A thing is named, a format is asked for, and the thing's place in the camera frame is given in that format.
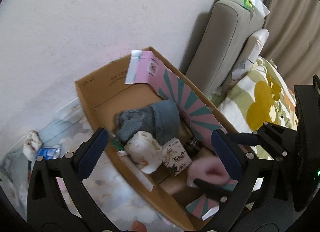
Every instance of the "silver bolt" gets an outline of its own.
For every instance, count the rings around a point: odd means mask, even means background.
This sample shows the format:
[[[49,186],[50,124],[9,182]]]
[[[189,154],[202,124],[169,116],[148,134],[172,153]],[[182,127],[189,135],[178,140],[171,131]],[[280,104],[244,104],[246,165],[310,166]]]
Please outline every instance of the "silver bolt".
[[[41,162],[42,160],[43,160],[43,156],[42,155],[37,157],[37,162]]]
[[[224,202],[227,201],[227,199],[228,199],[227,196],[223,196],[223,197],[220,199],[220,202],[221,202],[221,203],[224,203]]]
[[[253,159],[254,158],[254,154],[253,153],[247,153],[246,154],[248,159]]]
[[[67,152],[65,155],[64,155],[64,157],[66,157],[66,158],[71,158],[73,156],[73,152]]]

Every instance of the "wall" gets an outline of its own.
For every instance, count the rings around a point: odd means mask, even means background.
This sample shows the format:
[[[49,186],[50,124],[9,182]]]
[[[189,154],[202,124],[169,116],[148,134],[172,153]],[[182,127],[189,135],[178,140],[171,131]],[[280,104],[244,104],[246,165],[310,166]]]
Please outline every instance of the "wall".
[[[3,0],[0,4],[0,155],[74,99],[73,82],[155,47],[185,71],[214,0]]]

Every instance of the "beige curtain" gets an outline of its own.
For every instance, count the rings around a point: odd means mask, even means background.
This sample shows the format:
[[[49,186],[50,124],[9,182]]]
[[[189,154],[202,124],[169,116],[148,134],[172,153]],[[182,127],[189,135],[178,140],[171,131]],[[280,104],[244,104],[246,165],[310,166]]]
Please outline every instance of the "beige curtain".
[[[288,87],[320,76],[320,1],[271,0],[265,28],[270,37],[261,56],[272,59]]]

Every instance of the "brown cardboard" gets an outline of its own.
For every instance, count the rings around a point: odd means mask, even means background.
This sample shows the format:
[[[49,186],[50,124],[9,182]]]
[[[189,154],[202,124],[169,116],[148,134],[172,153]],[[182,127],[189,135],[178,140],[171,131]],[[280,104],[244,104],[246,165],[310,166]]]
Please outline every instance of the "brown cardboard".
[[[181,78],[206,104],[227,131],[236,132],[217,108],[179,70],[154,48],[149,47],[145,50],[152,51],[167,68]],[[124,84],[129,62],[130,55],[127,55],[76,81],[76,90],[83,110],[94,130],[98,127],[104,127],[115,131],[114,117],[116,113],[128,109],[138,109],[161,100],[148,84]],[[191,131],[181,121],[178,137],[181,143],[184,144],[191,135]],[[201,196],[199,190],[188,188],[185,185],[186,170],[173,179],[169,172],[161,166],[152,175],[146,175],[154,184],[153,190],[149,192],[120,160],[112,145],[108,145],[106,152],[126,181],[169,221],[185,230],[198,230],[204,226],[206,222],[191,216],[184,209],[186,204]]]

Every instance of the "blue plastic wrapper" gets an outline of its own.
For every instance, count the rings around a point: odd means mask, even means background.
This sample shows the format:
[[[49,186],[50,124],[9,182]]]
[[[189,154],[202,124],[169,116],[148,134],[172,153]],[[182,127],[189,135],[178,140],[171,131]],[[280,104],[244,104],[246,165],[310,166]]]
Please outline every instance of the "blue plastic wrapper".
[[[61,144],[52,147],[41,147],[38,151],[38,156],[43,156],[46,160],[60,158]]]

